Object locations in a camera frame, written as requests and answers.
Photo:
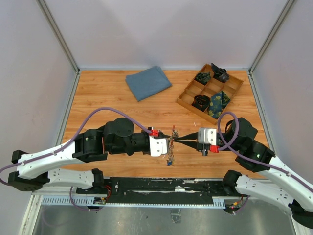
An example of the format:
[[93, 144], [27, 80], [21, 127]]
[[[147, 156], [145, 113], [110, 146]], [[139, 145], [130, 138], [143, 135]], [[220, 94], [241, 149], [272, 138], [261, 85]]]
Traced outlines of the metal key organizer red handle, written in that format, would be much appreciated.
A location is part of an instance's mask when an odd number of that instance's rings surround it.
[[172, 134], [169, 137], [169, 151], [167, 157], [167, 166], [172, 166], [175, 160], [174, 157], [174, 140], [179, 137], [178, 130], [176, 130], [175, 125], [172, 127]]

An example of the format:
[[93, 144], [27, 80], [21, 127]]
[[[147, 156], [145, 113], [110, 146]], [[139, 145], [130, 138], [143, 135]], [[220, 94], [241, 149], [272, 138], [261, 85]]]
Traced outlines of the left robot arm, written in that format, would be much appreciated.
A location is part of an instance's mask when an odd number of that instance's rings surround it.
[[103, 172], [65, 170], [71, 164], [105, 161], [108, 155], [136, 152], [159, 157], [169, 151], [169, 136], [149, 127], [136, 133], [134, 123], [125, 117], [107, 122], [98, 129], [89, 129], [59, 146], [37, 152], [16, 150], [12, 163], [17, 169], [8, 176], [8, 184], [19, 191], [36, 191], [46, 186], [75, 187], [101, 193], [105, 184]]

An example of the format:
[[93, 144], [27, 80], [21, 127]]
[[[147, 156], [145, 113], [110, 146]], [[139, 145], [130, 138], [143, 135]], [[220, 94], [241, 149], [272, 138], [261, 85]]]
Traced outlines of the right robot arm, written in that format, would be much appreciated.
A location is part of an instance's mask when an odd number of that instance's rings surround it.
[[234, 118], [220, 128], [201, 128], [195, 133], [176, 137], [175, 142], [187, 145], [206, 156], [209, 152], [230, 151], [244, 169], [258, 173], [276, 186], [258, 183], [249, 177], [229, 170], [222, 180], [222, 191], [228, 196], [237, 194], [256, 197], [275, 205], [309, 229], [313, 227], [313, 186], [291, 170], [264, 144], [255, 140], [257, 129], [243, 117]]

